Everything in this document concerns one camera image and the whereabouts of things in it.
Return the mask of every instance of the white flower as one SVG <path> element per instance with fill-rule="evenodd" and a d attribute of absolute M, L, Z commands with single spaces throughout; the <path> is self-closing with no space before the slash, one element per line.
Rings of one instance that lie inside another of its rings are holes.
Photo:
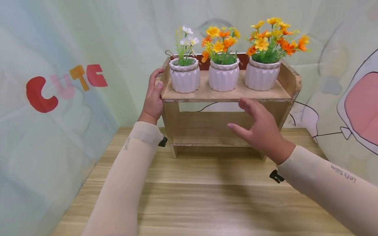
<path fill-rule="evenodd" d="M 186 33 L 186 34 L 189 34 L 189 35 L 192 35 L 193 34 L 193 31 L 191 28 L 187 28 L 183 25 L 183 31 Z"/>
<path fill-rule="evenodd" d="M 192 46 L 194 46 L 194 45 L 196 45 L 200 42 L 197 37 L 193 38 L 193 37 L 189 36 L 188 40 L 189 40 L 189 42 Z"/>
<path fill-rule="evenodd" d="M 181 45 L 184 45 L 184 46 L 190 46 L 190 41 L 188 41 L 187 39 L 182 39 L 180 41 L 180 44 Z"/>

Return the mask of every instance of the wooden shelf top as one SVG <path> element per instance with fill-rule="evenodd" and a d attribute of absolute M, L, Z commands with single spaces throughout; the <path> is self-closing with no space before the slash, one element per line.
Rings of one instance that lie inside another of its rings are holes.
<path fill-rule="evenodd" d="M 274 87 L 269 91 L 256 91 L 244 85 L 245 71 L 241 70 L 236 88 L 228 92 L 218 92 L 209 86 L 208 71 L 200 71 L 201 86 L 193 93 L 178 93 L 173 90 L 172 81 L 168 80 L 166 90 L 162 95 L 163 102 L 237 102 L 241 97 L 249 99 L 287 102 L 291 97 L 276 81 Z"/>
<path fill-rule="evenodd" d="M 256 91 L 244 85 L 245 68 L 248 64 L 246 55 L 238 54 L 242 64 L 239 65 L 240 72 L 236 88 L 228 92 L 218 92 L 210 88 L 208 68 L 209 63 L 200 65 L 200 88 L 192 93 L 178 93 L 172 87 L 169 73 L 169 61 L 167 58 L 163 67 L 160 80 L 164 83 L 161 94 L 163 102 L 237 102 L 241 97 L 254 99 L 259 102 L 289 102 L 295 100 L 301 89 L 300 76 L 286 63 L 282 62 L 280 73 L 274 87 L 268 91 Z"/>

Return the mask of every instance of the pink cartoon mouth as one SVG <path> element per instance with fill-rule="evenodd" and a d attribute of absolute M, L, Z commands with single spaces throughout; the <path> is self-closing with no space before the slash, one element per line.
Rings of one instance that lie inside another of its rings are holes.
<path fill-rule="evenodd" d="M 378 145 L 378 72 L 362 77 L 345 99 L 345 111 L 352 129 Z"/>

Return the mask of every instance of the white ceramic pot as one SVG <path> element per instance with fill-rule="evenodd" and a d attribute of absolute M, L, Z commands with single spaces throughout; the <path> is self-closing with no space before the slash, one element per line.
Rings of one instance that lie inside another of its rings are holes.
<path fill-rule="evenodd" d="M 169 62 L 170 79 L 172 87 L 179 93 L 191 93 L 200 88 L 200 67 L 198 60 L 191 58 L 194 63 L 189 66 L 176 66 L 174 63 L 178 61 L 175 58 Z"/>
<path fill-rule="evenodd" d="M 210 60 L 210 88 L 220 92 L 227 92 L 236 88 L 237 79 L 239 77 L 239 63 L 239 58 L 231 65 L 219 65 Z"/>
<path fill-rule="evenodd" d="M 250 58 L 245 71 L 245 86 L 259 91 L 270 90 L 277 80 L 280 66 L 281 61 L 272 64 L 263 64 Z"/>

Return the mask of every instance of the arm sleeve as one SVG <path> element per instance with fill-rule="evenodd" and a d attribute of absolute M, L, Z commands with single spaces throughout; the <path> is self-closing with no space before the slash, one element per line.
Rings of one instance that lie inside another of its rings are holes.
<path fill-rule="evenodd" d="M 356 236 L 378 235 L 378 188 L 297 146 L 278 174 Z"/>
<path fill-rule="evenodd" d="M 162 133 L 136 122 L 105 180 L 83 236 L 137 235 L 138 204 Z"/>

